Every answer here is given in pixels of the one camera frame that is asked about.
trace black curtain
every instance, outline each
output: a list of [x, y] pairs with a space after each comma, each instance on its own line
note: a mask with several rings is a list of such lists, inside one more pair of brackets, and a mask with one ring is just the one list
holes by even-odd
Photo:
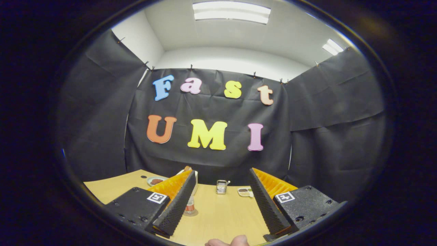
[[286, 181], [351, 200], [381, 171], [388, 118], [365, 58], [349, 48], [297, 76], [289, 96], [292, 155]]
[[[155, 101], [153, 82], [173, 75], [169, 95]], [[181, 91], [187, 78], [202, 81], [199, 94]], [[225, 97], [228, 81], [241, 83], [239, 98]], [[260, 100], [257, 88], [267, 85], [273, 91], [272, 105]], [[288, 97], [278, 81], [251, 75], [207, 69], [160, 69], [147, 71], [135, 92], [126, 130], [126, 164], [128, 171], [145, 169], [163, 176], [173, 176], [190, 165], [199, 172], [198, 181], [216, 184], [218, 179], [231, 180], [231, 185], [247, 185], [248, 171], [255, 167], [284, 178], [287, 174], [291, 138], [288, 118]], [[157, 135], [164, 133], [167, 116], [176, 117], [171, 138], [158, 144], [146, 136], [149, 115], [162, 117]], [[225, 150], [209, 147], [191, 148], [188, 142], [193, 131], [192, 119], [201, 119], [209, 130], [217, 121], [226, 122]], [[250, 123], [263, 124], [262, 151], [249, 151]]]
[[146, 68], [117, 41], [111, 30], [97, 38], [78, 56], [59, 94], [59, 137], [82, 181], [126, 173], [126, 118]]

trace human finger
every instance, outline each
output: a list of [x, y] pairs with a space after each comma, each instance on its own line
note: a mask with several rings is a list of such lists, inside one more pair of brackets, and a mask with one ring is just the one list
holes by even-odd
[[210, 239], [205, 246], [230, 246], [229, 244], [218, 240], [218, 239]]
[[247, 242], [246, 235], [239, 235], [236, 236], [230, 246], [249, 246], [249, 243]]

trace orange letter u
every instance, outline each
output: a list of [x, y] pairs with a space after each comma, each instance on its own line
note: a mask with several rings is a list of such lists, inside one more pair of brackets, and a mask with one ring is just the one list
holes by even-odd
[[173, 129], [173, 123], [176, 122], [175, 117], [165, 117], [166, 122], [164, 135], [158, 136], [156, 134], [156, 128], [158, 127], [158, 122], [162, 119], [158, 115], [149, 115], [149, 125], [147, 126], [147, 137], [150, 141], [154, 143], [163, 144], [166, 143], [171, 137], [171, 131]]

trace yellow letter m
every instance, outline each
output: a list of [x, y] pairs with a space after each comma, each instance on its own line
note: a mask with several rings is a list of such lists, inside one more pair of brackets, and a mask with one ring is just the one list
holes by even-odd
[[224, 143], [225, 128], [228, 126], [226, 122], [217, 121], [216, 123], [214, 123], [214, 125], [212, 125], [209, 131], [208, 128], [206, 128], [205, 121], [201, 119], [194, 119], [191, 121], [191, 124], [193, 124], [193, 134], [191, 136], [191, 141], [188, 142], [189, 147], [200, 147], [200, 138], [200, 142], [202, 143], [203, 148], [208, 147], [209, 142], [211, 142], [212, 140], [212, 143], [209, 145], [211, 149], [226, 149], [226, 145]]

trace foam letter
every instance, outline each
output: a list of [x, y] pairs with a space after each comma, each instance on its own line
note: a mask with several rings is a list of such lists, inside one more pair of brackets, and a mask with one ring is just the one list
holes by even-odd
[[193, 134], [191, 136], [191, 141], [188, 142], [188, 146], [192, 148], [200, 147], [200, 142], [202, 143], [203, 148], [208, 147], [209, 142], [212, 143], [209, 145], [211, 149], [214, 150], [225, 150], [226, 145], [224, 144], [225, 139], [225, 128], [228, 126], [226, 122], [217, 121], [212, 125], [211, 129], [208, 131], [205, 125], [205, 121], [201, 119], [193, 119], [191, 121], [193, 124]]
[[272, 94], [273, 91], [269, 90], [269, 87], [266, 85], [263, 85], [261, 87], [258, 87], [258, 91], [261, 92], [261, 102], [265, 105], [272, 105], [273, 100], [269, 98], [269, 94]]
[[200, 79], [188, 78], [185, 80], [185, 83], [180, 86], [180, 90], [184, 92], [191, 92], [191, 94], [199, 94], [201, 85], [202, 81]]
[[227, 98], [239, 98], [241, 96], [241, 83], [238, 81], [228, 81], [225, 85], [225, 96]]
[[155, 101], [159, 101], [163, 98], [168, 97], [168, 92], [166, 92], [165, 90], [168, 91], [170, 90], [171, 88], [170, 81], [173, 80], [174, 80], [173, 75], [169, 75], [162, 79], [156, 80], [152, 83], [155, 86], [155, 90], [156, 90]]
[[261, 145], [261, 124], [252, 123], [247, 125], [250, 128], [250, 145], [247, 147], [250, 151], [261, 151], [264, 147]]
[[171, 137], [171, 131], [173, 130], [173, 123], [176, 122], [175, 117], [165, 117], [164, 120], [166, 122], [164, 135], [158, 136], [156, 134], [156, 128], [158, 127], [158, 122], [162, 119], [161, 116], [158, 115], [149, 115], [149, 125], [147, 126], [147, 138], [154, 142], [163, 144], [166, 143]]

